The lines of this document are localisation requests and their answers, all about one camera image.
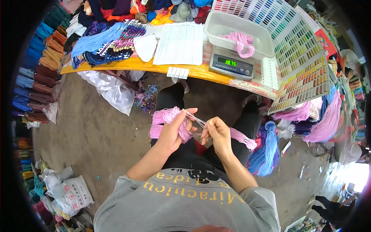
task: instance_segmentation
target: pink thread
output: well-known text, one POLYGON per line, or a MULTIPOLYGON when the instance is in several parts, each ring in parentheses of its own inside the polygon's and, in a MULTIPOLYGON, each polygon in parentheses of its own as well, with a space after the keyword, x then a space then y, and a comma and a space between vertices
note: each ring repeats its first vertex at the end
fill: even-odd
POLYGON ((295 110, 284 111, 284 112, 277 112, 273 115, 273 119, 285 119, 291 121, 305 121, 309 118, 309 114, 311 108, 311 101, 307 101, 303 104, 302 107, 297 108, 295 110))
POLYGON ((303 141, 309 142, 320 142, 327 141, 333 136, 339 124, 340 118, 340 107, 341 98, 340 93, 336 90, 334 94, 334 99, 331 104, 327 107, 322 120, 312 126, 310 134, 303 136, 303 141))
MULTIPOLYGON (((160 125, 162 123, 171 123, 174 118, 180 113, 180 110, 178 107, 174 107, 171 109, 165 109, 165 110, 159 110, 156 111, 153 114, 152 118, 152 126, 149 132, 150 138, 159 138, 161 134, 161 130, 164 127, 163 125, 160 125)), ((187 117, 195 119, 196 122, 202 127, 205 128, 206 122, 196 118, 189 112, 187 112, 187 117)), ((186 130, 187 125, 187 118, 184 119, 182 124, 179 127, 178 135, 182 139, 182 143, 186 143, 191 137, 200 136, 201 134, 192 133, 186 130)), ((257 144, 254 140, 249 139, 244 135, 243 133, 239 132, 238 130, 234 128, 229 128, 231 133, 231 138, 234 138, 240 143, 244 143, 246 147, 250 150, 253 150, 256 148, 257 144)))
POLYGON ((221 36, 226 39, 230 39, 236 42, 236 50, 241 58, 249 58, 252 56, 255 52, 255 48, 252 45, 254 38, 252 36, 243 34, 241 32, 231 32, 229 35, 223 35, 221 36), (242 53, 242 50, 245 48, 245 46, 248 46, 248 50, 245 54, 242 53))

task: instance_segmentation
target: scale display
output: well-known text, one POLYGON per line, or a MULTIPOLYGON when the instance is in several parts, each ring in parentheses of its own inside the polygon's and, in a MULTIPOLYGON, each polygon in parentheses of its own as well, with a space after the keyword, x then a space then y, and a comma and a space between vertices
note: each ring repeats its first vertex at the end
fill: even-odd
POLYGON ((237 61, 228 60, 228 59, 223 58, 223 57, 218 57, 218 62, 226 64, 226 65, 237 66, 237 61))

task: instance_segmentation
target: yellow yarn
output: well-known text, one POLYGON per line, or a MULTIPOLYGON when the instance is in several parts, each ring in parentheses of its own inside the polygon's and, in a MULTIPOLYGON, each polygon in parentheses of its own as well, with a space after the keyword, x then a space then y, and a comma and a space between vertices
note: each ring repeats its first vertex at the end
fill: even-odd
POLYGON ((163 25, 165 23, 174 23, 174 21, 170 20, 171 14, 167 14, 167 15, 162 15, 162 14, 158 14, 156 15, 156 18, 154 18, 152 21, 151 21, 151 24, 153 25, 163 25))

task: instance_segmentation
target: gray t-shirt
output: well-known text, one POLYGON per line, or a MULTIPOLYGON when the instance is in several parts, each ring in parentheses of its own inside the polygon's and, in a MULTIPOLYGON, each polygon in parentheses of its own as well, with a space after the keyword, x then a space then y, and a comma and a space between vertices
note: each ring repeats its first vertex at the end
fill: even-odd
POLYGON ((118 178, 94 217, 94 231, 190 231, 216 225, 233 231, 280 231, 272 191, 238 195, 213 172, 163 169, 147 181, 118 178))

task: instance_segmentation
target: left hand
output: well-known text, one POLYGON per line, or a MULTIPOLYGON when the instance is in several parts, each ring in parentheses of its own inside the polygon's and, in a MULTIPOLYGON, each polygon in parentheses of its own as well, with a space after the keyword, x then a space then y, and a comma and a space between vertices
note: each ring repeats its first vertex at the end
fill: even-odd
MULTIPOLYGON (((182 109, 170 124, 165 123, 155 144, 155 146, 165 152, 168 156, 176 151, 182 142, 182 139, 178 135, 178 130, 187 115, 186 111, 194 114, 197 112, 197 108, 182 109)), ((192 126, 192 121, 194 121, 194 119, 188 118, 185 128, 187 131, 195 132, 197 128, 192 126)))

